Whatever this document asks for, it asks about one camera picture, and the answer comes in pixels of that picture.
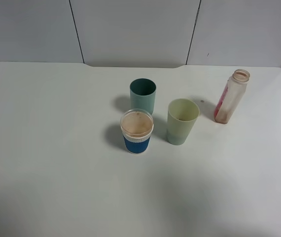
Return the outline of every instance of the red label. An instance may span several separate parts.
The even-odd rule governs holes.
[[[225,96],[226,96],[227,92],[228,92],[228,83],[226,84],[225,89],[224,89],[224,91],[223,91],[223,93],[222,93],[222,95],[221,95],[221,97],[220,97],[220,99],[219,99],[219,102],[218,102],[218,104],[217,104],[217,106],[216,106],[216,108],[215,108],[215,111],[214,111],[214,118],[217,116],[218,111],[219,111],[221,105],[223,104],[223,101],[224,101],[224,99],[225,99]]]

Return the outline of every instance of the plastic bottle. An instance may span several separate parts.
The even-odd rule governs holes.
[[[235,70],[233,75],[229,77],[214,111],[215,122],[223,124],[228,123],[246,91],[249,78],[249,72],[243,69]]]

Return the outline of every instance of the plastic cup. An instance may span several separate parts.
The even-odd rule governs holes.
[[[199,114],[200,109],[194,102],[188,99],[173,100],[168,106],[168,142],[173,145],[183,144]]]
[[[154,120],[145,110],[131,109],[123,114],[121,129],[127,150],[133,154],[140,154],[148,147]]]
[[[132,81],[130,84],[131,108],[154,112],[156,84],[146,78]]]

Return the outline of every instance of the green plastic cup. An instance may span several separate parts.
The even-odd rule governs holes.
[[[130,84],[131,108],[142,109],[151,115],[154,112],[156,84],[146,78],[134,80]]]
[[[173,145],[182,145],[199,114],[200,109],[193,101],[188,99],[173,100],[168,106],[168,142]]]

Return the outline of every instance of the blue cup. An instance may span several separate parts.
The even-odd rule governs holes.
[[[154,129],[153,118],[145,110],[129,110],[121,118],[121,129],[127,150],[133,154],[143,153]]]
[[[142,109],[151,115],[154,112],[156,84],[145,78],[132,81],[130,84],[131,108]]]

